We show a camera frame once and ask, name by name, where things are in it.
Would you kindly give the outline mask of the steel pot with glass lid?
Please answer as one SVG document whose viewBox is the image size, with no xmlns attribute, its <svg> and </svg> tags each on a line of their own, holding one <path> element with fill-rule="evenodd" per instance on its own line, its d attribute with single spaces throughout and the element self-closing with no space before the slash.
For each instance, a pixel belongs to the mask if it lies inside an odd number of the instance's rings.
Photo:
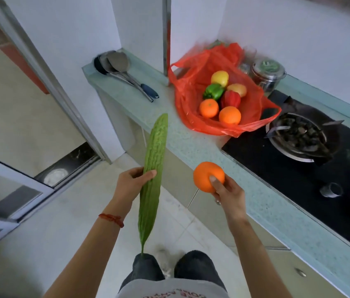
<svg viewBox="0 0 350 298">
<path fill-rule="evenodd" d="M 267 57 L 254 59 L 249 73 L 253 82 L 262 88 L 264 93 L 271 93 L 287 72 L 282 64 Z"/>
</svg>

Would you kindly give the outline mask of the silver stove knob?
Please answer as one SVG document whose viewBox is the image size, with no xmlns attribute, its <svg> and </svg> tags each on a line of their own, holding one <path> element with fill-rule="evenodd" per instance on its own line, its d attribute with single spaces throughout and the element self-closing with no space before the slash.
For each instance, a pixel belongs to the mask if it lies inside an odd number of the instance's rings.
<svg viewBox="0 0 350 298">
<path fill-rule="evenodd" d="M 319 189 L 320 194 L 326 198 L 337 198 L 343 195 L 342 187 L 334 182 L 328 183 Z"/>
</svg>

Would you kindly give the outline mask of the yellow red apple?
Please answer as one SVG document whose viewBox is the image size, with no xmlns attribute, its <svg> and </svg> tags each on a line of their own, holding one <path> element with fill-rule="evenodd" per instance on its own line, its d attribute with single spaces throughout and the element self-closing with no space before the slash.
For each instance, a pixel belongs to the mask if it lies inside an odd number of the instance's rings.
<svg viewBox="0 0 350 298">
<path fill-rule="evenodd" d="M 247 95 L 247 87 L 245 85 L 234 83 L 227 86 L 227 91 L 233 91 L 240 95 L 241 98 Z"/>
</svg>

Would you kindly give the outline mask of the person's grey printed shirt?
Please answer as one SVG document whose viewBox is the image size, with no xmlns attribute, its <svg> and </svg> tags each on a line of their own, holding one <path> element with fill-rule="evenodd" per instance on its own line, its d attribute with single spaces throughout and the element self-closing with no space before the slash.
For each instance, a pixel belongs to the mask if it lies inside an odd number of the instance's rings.
<svg viewBox="0 0 350 298">
<path fill-rule="evenodd" d="M 122 287 L 116 298 L 230 298 L 224 288 L 204 280 L 136 279 Z"/>
</svg>

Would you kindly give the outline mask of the beige kitchen cabinet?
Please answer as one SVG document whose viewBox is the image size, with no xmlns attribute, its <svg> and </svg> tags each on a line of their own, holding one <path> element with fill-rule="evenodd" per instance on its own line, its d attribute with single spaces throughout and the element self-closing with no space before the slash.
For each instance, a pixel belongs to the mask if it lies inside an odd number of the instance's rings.
<svg viewBox="0 0 350 298">
<path fill-rule="evenodd" d="M 226 246 L 188 209 L 194 197 L 202 199 L 203 206 L 214 206 L 211 195 L 198 193 L 192 175 L 190 167 L 166 150 L 157 217 L 144 253 L 156 255 L 166 250 L 169 265 L 164 275 L 170 278 L 181 256 L 192 250 L 202 251 L 212 259 L 231 298 L 251 298 L 236 247 Z M 248 220 L 262 242 L 275 245 L 268 254 L 293 298 L 347 298 L 255 221 Z M 295 267 L 307 277 L 299 276 Z"/>
</svg>

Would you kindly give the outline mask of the red bell pepper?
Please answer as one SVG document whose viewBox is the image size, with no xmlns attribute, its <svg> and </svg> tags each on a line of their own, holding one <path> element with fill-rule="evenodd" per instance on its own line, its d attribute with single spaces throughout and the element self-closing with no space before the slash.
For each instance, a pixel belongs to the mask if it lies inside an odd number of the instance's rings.
<svg viewBox="0 0 350 298">
<path fill-rule="evenodd" d="M 226 107 L 232 106 L 238 108 L 241 104 L 241 96 L 239 93 L 227 90 L 220 98 L 220 107 L 224 109 Z"/>
</svg>

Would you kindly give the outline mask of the long green bitter gourd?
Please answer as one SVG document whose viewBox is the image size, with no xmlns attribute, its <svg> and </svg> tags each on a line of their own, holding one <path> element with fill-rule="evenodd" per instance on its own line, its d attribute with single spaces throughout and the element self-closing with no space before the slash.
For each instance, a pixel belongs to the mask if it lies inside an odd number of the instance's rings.
<svg viewBox="0 0 350 298">
<path fill-rule="evenodd" d="M 144 245 L 153 230 L 157 216 L 167 134 L 168 114 L 164 113 L 158 117 L 150 133 L 144 160 L 143 172 L 146 173 L 151 170 L 156 170 L 157 175 L 143 185 L 140 192 L 138 231 L 141 243 L 141 254 L 143 254 Z"/>
</svg>

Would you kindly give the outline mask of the round metal stove burner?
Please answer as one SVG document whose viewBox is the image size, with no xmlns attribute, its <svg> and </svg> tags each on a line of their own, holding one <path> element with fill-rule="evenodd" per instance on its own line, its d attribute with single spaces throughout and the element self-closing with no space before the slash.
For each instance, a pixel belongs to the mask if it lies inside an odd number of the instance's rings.
<svg viewBox="0 0 350 298">
<path fill-rule="evenodd" d="M 344 122 L 323 118 L 327 120 L 315 122 L 297 113 L 281 114 L 265 126 L 265 138 L 293 160 L 323 165 L 340 149 L 339 127 Z"/>
</svg>

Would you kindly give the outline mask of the green bell pepper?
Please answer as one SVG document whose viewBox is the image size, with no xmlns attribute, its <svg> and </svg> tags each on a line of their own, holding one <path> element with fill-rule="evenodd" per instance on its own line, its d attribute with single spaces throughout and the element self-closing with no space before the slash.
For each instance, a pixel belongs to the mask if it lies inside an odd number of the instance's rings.
<svg viewBox="0 0 350 298">
<path fill-rule="evenodd" d="M 219 101 L 226 89 L 222 87 L 220 84 L 213 83 L 206 87 L 203 92 L 203 100 L 213 99 L 215 101 Z"/>
</svg>

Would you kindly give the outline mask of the red plastic bag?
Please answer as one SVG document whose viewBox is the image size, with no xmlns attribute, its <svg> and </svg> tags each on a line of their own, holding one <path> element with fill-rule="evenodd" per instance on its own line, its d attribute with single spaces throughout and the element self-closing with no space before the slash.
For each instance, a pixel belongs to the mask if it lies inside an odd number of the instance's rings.
<svg viewBox="0 0 350 298">
<path fill-rule="evenodd" d="M 182 69 L 176 76 L 168 69 L 168 78 L 174 86 L 174 103 L 183 124 L 190 130 L 207 135 L 230 135 L 239 137 L 244 132 L 255 131 L 272 121 L 281 113 L 281 107 L 270 101 L 261 87 L 238 69 L 244 59 L 244 50 L 238 43 L 225 45 L 223 42 L 200 52 L 189 52 L 171 64 Z M 218 119 L 204 118 L 199 113 L 203 91 L 210 84 L 214 72 L 224 70 L 229 74 L 230 84 L 245 85 L 247 94 L 242 97 L 239 110 L 241 121 L 238 125 L 228 125 Z"/>
</svg>

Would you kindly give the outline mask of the person's right forearm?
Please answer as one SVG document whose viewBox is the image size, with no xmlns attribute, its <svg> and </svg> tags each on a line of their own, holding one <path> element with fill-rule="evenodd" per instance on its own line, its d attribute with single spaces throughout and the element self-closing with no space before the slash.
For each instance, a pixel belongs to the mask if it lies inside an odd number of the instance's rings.
<svg viewBox="0 0 350 298">
<path fill-rule="evenodd" d="M 251 298 L 292 298 L 245 215 L 226 214 Z"/>
</svg>

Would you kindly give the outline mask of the person's right hand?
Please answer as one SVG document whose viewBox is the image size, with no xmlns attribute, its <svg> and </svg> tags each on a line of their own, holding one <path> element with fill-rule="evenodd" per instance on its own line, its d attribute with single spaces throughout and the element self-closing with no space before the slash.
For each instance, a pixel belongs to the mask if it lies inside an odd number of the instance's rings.
<svg viewBox="0 0 350 298">
<path fill-rule="evenodd" d="M 227 174 L 225 179 L 226 191 L 212 193 L 213 197 L 222 206 L 229 223 L 247 221 L 245 191 Z"/>
</svg>

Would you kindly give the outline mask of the yellow lemon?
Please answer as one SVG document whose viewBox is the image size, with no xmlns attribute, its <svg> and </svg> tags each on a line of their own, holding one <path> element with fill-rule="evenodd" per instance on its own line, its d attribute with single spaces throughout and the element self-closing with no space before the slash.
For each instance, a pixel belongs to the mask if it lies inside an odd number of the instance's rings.
<svg viewBox="0 0 350 298">
<path fill-rule="evenodd" d="M 229 74 L 224 70 L 216 71 L 211 76 L 211 84 L 220 85 L 223 88 L 226 88 L 229 81 Z"/>
</svg>

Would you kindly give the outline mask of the grey metal door frame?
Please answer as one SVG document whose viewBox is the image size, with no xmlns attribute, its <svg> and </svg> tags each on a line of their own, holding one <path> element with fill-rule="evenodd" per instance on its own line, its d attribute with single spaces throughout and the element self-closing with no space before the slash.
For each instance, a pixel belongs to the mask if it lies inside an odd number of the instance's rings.
<svg viewBox="0 0 350 298">
<path fill-rule="evenodd" d="M 57 103 L 63 108 L 97 154 L 114 162 L 123 149 L 109 115 L 96 90 L 82 70 L 98 52 L 88 46 L 93 28 L 76 30 L 74 9 L 50 0 L 0 0 L 0 29 L 39 76 Z"/>
</svg>

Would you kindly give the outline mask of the orange fruit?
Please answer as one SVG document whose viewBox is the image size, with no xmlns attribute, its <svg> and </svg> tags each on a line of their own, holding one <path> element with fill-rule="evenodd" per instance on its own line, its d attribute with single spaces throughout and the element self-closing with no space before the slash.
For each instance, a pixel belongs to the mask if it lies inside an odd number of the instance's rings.
<svg viewBox="0 0 350 298">
<path fill-rule="evenodd" d="M 205 99 L 200 103 L 198 110 L 204 118 L 212 119 L 218 115 L 219 105 L 214 99 Z"/>
<path fill-rule="evenodd" d="M 203 192 L 214 193 L 210 176 L 216 177 L 222 184 L 225 182 L 225 173 L 219 165 L 208 161 L 200 163 L 193 172 L 195 186 Z"/>
<path fill-rule="evenodd" d="M 238 125 L 241 119 L 241 112 L 234 106 L 227 106 L 219 112 L 219 121 L 221 123 Z"/>
</svg>

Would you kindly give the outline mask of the metal ladle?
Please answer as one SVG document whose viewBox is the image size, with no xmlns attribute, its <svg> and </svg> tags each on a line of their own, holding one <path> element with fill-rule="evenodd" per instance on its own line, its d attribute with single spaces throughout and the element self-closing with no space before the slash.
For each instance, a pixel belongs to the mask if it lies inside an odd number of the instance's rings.
<svg viewBox="0 0 350 298">
<path fill-rule="evenodd" d="M 128 80 L 120 72 L 118 72 L 117 70 L 115 70 L 111 66 L 111 64 L 108 61 L 106 53 L 96 56 L 93 60 L 93 65 L 99 73 L 101 73 L 103 75 L 112 76 L 113 78 L 116 78 L 118 80 L 121 80 L 121 81 L 131 85 L 132 87 L 139 90 L 148 99 L 149 102 L 153 102 L 153 98 L 150 97 L 139 85 Z"/>
</svg>

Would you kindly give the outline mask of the glass sliding door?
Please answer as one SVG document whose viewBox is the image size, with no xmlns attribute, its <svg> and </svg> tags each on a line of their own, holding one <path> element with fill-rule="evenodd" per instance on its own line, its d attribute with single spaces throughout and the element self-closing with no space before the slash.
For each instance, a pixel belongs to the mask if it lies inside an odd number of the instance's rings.
<svg viewBox="0 0 350 298">
<path fill-rule="evenodd" d="M 0 162 L 0 240 L 54 189 Z"/>
</svg>

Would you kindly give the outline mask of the person's left forearm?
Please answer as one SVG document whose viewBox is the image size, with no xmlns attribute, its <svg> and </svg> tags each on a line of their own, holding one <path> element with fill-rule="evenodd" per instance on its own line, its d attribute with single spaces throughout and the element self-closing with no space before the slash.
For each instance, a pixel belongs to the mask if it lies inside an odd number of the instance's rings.
<svg viewBox="0 0 350 298">
<path fill-rule="evenodd" d="M 96 298 L 120 229 L 114 221 L 97 218 L 43 298 Z"/>
</svg>

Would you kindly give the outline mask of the black glass gas stove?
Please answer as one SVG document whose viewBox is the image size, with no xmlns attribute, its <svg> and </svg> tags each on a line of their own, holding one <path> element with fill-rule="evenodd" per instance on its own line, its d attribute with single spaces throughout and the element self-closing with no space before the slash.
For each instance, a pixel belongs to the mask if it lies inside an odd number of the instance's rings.
<svg viewBox="0 0 350 298">
<path fill-rule="evenodd" d="M 268 99 L 281 107 L 280 115 L 291 112 L 315 122 L 327 120 L 322 111 L 279 90 L 274 90 Z M 323 165 L 282 154 L 265 138 L 265 126 L 229 139 L 222 153 L 350 243 L 350 127 L 341 124 L 339 131 L 340 149 Z M 342 187 L 342 196 L 326 198 L 320 194 L 319 189 L 331 182 Z"/>
</svg>

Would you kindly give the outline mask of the person's left hand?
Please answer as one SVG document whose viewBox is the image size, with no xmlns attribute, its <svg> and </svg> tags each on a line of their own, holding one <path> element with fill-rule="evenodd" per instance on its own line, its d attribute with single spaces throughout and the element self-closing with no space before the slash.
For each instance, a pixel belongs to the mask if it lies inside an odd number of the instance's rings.
<svg viewBox="0 0 350 298">
<path fill-rule="evenodd" d="M 104 213 L 125 218 L 131 210 L 133 201 L 145 185 L 142 184 L 143 170 L 144 167 L 135 167 L 118 176 L 113 198 L 103 211 Z"/>
</svg>

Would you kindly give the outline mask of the vertical metal wall strip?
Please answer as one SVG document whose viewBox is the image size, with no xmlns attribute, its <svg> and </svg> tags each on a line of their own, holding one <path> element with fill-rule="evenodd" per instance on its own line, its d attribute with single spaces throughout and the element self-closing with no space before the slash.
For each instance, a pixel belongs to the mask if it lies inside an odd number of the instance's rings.
<svg viewBox="0 0 350 298">
<path fill-rule="evenodd" d="M 171 3 L 162 0 L 163 74 L 168 76 L 171 64 Z"/>
</svg>

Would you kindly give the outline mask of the person's dark jeans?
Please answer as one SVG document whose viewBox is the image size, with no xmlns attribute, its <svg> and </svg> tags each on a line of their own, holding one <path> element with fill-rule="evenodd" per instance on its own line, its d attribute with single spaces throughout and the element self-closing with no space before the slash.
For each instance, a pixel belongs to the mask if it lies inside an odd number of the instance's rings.
<svg viewBox="0 0 350 298">
<path fill-rule="evenodd" d="M 166 278 L 164 272 L 169 265 L 166 250 L 159 250 L 156 255 L 148 253 L 136 255 L 131 273 L 125 278 L 119 291 L 132 280 L 145 279 L 161 281 L 165 279 L 204 280 L 217 284 L 225 289 L 212 260 L 207 254 L 199 250 L 192 250 L 184 254 L 175 264 L 173 277 Z"/>
</svg>

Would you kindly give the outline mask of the black ladle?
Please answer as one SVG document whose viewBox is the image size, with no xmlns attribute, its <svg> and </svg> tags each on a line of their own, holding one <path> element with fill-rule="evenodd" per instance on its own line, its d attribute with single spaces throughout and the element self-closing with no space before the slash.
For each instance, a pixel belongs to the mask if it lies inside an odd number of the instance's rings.
<svg viewBox="0 0 350 298">
<path fill-rule="evenodd" d="M 95 69 L 103 75 L 108 75 L 110 72 L 110 70 L 108 70 L 107 68 L 107 65 L 104 63 L 101 55 L 98 55 L 94 58 L 93 65 Z"/>
</svg>

